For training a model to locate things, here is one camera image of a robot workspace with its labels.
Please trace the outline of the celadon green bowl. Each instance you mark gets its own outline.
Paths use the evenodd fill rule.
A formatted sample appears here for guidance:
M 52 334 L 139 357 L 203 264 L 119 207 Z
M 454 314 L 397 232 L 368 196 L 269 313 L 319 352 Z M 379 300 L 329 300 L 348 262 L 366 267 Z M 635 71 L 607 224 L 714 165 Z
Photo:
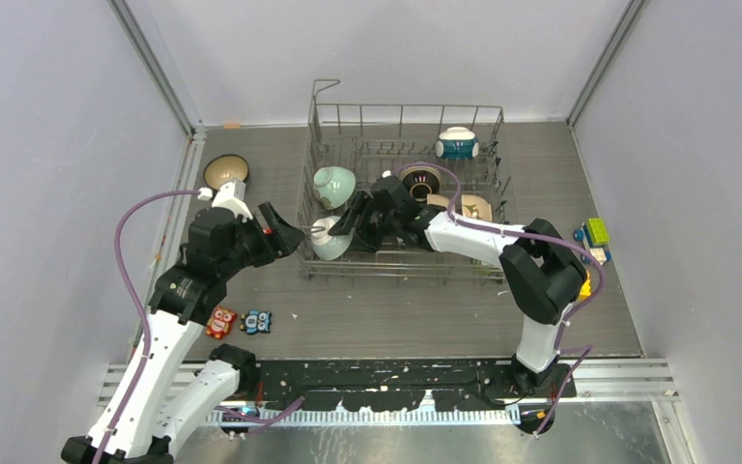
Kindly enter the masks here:
M 350 169 L 325 166 L 313 177 L 315 198 L 326 210 L 335 210 L 346 204 L 356 189 L 356 176 Z
M 329 230 L 339 220 L 338 216 L 323 217 L 312 224 L 310 240 L 315 255 L 323 261 L 341 257 L 350 247 L 352 235 L 332 236 Z

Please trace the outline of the grey wire dish rack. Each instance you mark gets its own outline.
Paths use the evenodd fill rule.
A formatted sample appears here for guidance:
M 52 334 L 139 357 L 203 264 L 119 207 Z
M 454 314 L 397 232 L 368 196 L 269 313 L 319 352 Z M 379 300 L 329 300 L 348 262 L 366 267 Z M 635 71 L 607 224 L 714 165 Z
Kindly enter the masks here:
M 328 101 L 313 82 L 297 217 L 320 231 L 300 247 L 306 276 L 499 281 L 481 257 L 431 250 L 426 226 L 515 217 L 499 142 L 504 111 L 490 104 Z

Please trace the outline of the dark teal bowl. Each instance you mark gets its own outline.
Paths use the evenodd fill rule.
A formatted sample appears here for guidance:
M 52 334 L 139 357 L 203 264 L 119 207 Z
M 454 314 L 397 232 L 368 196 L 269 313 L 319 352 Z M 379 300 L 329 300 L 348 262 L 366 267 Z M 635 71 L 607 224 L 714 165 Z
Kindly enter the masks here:
M 212 159 L 204 168 L 202 177 L 210 189 L 220 189 L 224 184 L 237 180 L 245 183 L 249 177 L 248 162 L 236 154 L 225 154 Z

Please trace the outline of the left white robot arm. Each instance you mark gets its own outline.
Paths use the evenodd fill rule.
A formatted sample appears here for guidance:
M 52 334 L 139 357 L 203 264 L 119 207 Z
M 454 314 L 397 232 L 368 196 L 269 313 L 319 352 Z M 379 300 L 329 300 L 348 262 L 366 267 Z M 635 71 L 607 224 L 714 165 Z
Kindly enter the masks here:
M 181 260 L 157 280 L 141 347 L 98 421 L 64 444 L 64 462 L 172 463 L 225 398 L 245 400 L 256 392 L 254 354 L 221 344 L 187 387 L 166 398 L 188 350 L 224 299 L 228 281 L 246 268 L 293 254 L 305 238 L 271 203 L 259 209 L 264 223 L 242 202 L 195 216 Z

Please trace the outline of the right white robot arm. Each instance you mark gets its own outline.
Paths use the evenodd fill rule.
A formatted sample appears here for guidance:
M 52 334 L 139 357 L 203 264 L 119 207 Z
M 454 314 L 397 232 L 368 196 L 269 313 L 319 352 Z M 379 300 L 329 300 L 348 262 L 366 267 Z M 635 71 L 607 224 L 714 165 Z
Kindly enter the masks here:
M 357 192 L 328 235 L 348 236 L 352 247 L 369 253 L 378 251 L 385 239 L 396 238 L 408 247 L 500 267 L 524 315 L 511 359 L 514 387 L 533 397 L 551 385 L 562 327 L 587 272 L 548 221 L 506 226 L 460 216 L 450 207 L 418 202 L 399 178 L 387 176 L 369 191 Z

